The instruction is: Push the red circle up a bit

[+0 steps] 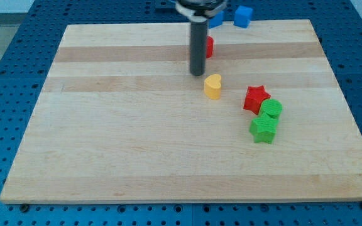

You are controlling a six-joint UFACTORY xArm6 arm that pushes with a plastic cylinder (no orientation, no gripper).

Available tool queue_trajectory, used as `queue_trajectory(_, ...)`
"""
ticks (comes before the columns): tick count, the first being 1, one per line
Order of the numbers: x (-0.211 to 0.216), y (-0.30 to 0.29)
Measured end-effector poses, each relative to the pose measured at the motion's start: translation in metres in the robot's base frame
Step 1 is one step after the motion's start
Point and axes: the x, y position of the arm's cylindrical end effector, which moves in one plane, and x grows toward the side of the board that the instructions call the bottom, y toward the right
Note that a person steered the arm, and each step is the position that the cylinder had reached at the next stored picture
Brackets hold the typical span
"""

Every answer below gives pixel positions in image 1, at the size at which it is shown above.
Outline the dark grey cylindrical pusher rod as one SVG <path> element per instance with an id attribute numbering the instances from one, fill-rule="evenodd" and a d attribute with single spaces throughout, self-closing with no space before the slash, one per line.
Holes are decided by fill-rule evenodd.
<path id="1" fill-rule="evenodd" d="M 190 24 L 190 73 L 201 76 L 206 68 L 207 21 Z"/>

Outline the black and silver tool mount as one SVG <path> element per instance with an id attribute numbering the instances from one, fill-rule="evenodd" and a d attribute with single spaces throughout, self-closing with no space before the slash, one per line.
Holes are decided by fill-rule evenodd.
<path id="1" fill-rule="evenodd" d="M 205 22 L 223 11 L 227 3 L 227 0 L 176 0 L 175 9 L 191 22 Z"/>

